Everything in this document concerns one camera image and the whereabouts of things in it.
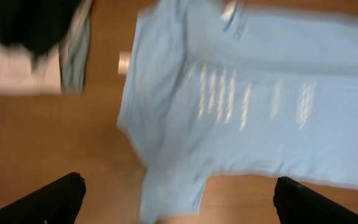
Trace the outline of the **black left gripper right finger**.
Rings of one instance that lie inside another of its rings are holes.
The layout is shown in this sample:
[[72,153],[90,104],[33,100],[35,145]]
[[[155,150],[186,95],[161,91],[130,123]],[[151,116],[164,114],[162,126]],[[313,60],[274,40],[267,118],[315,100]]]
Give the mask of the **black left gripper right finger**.
[[358,214],[289,177],[277,179],[273,204],[281,224],[358,224]]

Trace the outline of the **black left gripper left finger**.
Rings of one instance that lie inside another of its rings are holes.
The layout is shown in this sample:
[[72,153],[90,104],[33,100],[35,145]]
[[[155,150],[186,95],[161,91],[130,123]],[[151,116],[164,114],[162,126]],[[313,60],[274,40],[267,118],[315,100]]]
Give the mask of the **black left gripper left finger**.
[[0,208],[0,224],[74,224],[85,194],[84,178],[69,173]]

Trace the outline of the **light blue t-shirt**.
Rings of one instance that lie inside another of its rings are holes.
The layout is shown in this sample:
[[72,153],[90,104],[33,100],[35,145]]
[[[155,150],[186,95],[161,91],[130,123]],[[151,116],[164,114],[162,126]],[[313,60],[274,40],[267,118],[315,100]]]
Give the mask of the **light blue t-shirt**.
[[358,17],[159,1],[137,18],[118,127],[139,218],[196,213],[216,174],[358,189]]

